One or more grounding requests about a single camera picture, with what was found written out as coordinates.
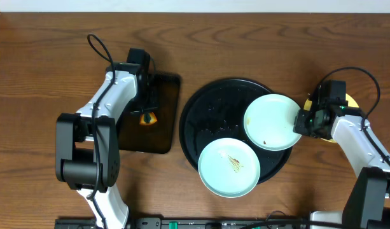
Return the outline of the light blue plate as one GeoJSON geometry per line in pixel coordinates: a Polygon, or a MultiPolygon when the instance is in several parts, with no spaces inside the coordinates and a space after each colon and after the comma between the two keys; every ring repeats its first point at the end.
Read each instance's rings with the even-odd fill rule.
{"type": "Polygon", "coordinates": [[[198,173],[214,194],[238,198],[248,194],[260,178],[260,162],[254,150],[234,138],[210,142],[201,152],[198,173]]]}
{"type": "Polygon", "coordinates": [[[267,94],[255,99],[244,113],[244,130],[257,147],[282,151],[294,146],[301,134],[293,131],[300,106],[281,94],[267,94]]]}

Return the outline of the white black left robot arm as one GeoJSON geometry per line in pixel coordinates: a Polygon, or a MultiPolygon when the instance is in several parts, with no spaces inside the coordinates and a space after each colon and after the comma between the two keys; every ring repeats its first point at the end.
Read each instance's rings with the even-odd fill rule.
{"type": "Polygon", "coordinates": [[[90,206],[97,228],[125,228],[129,208],[116,180],[120,153],[116,123],[132,101],[146,96],[149,65],[118,62],[106,70],[95,95],[56,122],[55,173],[90,206]]]}

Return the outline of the green yellow sponge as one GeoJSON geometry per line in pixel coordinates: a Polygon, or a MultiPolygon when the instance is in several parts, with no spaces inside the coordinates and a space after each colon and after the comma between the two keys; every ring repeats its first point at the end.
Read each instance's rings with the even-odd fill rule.
{"type": "Polygon", "coordinates": [[[144,113],[140,116],[139,124],[143,126],[153,125],[157,122],[154,112],[144,113]]]}

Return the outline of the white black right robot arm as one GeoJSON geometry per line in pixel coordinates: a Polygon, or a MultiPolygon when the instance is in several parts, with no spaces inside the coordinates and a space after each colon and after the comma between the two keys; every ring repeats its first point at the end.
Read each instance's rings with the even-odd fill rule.
{"type": "Polygon", "coordinates": [[[310,228],[390,228],[390,154],[373,133],[360,108],[346,99],[346,83],[320,83],[310,97],[310,108],[297,113],[297,134],[334,140],[357,177],[341,212],[312,212],[310,228]]]}

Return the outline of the yellow plate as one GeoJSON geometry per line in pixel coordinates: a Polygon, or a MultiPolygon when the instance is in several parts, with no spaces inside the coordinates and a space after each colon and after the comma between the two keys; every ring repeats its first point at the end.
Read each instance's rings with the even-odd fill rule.
{"type": "MultiPolygon", "coordinates": [[[[350,107],[359,108],[358,103],[349,94],[346,94],[345,98],[346,98],[346,101],[348,102],[348,105],[350,107]]],[[[312,105],[312,101],[307,99],[305,101],[304,105],[303,105],[303,109],[306,110],[306,111],[309,111],[310,108],[311,108],[311,105],[312,105]]],[[[336,143],[336,141],[334,139],[324,139],[324,138],[322,138],[322,140],[324,140],[326,142],[336,143]]]]}

